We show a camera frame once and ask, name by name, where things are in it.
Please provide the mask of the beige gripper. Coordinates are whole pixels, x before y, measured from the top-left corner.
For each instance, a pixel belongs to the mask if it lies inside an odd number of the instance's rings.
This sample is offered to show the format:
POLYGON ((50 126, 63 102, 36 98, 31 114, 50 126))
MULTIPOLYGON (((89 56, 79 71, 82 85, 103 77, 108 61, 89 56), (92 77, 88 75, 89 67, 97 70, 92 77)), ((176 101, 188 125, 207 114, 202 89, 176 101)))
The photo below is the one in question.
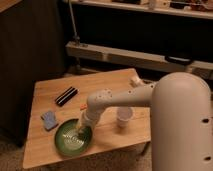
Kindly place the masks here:
POLYGON ((81 117, 81 125, 76 126, 77 133, 82 134, 83 127, 90 127, 91 129, 94 129, 99 121, 100 117, 98 115, 91 117, 87 112, 83 112, 81 117))

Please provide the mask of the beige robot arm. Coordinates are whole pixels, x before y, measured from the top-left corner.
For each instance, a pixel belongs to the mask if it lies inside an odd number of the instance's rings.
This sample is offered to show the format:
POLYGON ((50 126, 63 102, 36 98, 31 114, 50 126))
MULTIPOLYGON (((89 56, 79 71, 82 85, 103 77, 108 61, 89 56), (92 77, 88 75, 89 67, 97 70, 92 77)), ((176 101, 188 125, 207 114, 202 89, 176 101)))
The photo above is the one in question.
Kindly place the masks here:
POLYGON ((109 107, 148 107, 152 171, 213 171, 211 90, 200 77, 174 72, 159 81, 87 98, 83 126, 95 127, 109 107))

